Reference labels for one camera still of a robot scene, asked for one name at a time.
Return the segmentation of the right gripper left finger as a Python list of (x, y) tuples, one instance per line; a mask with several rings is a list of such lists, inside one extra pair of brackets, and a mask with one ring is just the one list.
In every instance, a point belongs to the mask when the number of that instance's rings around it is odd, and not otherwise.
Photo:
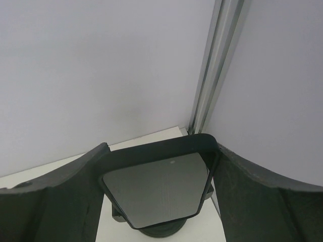
[(78, 159), (1, 189), (1, 241), (95, 241), (104, 192), (94, 165), (102, 143)]

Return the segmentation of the black smartphone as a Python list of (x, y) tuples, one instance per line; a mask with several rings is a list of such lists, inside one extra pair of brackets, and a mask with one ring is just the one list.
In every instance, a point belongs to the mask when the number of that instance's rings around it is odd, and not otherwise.
[(140, 230), (198, 215), (219, 158), (216, 139), (196, 134), (106, 153), (94, 172), (115, 209)]

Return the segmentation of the black phone stand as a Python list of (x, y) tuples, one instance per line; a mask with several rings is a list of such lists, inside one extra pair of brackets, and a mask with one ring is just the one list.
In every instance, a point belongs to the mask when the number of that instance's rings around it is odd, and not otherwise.
[[(112, 218), (116, 222), (126, 222), (121, 213), (112, 205)], [(180, 219), (178, 221), (171, 221), (159, 225), (152, 225), (139, 231), (152, 238), (166, 238), (177, 233), (186, 223), (187, 219)]]

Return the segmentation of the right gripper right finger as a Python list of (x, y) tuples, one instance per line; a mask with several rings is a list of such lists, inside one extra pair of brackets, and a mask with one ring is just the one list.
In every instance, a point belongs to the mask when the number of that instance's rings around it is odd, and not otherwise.
[(322, 241), (321, 186), (220, 151), (214, 184), (226, 241)]

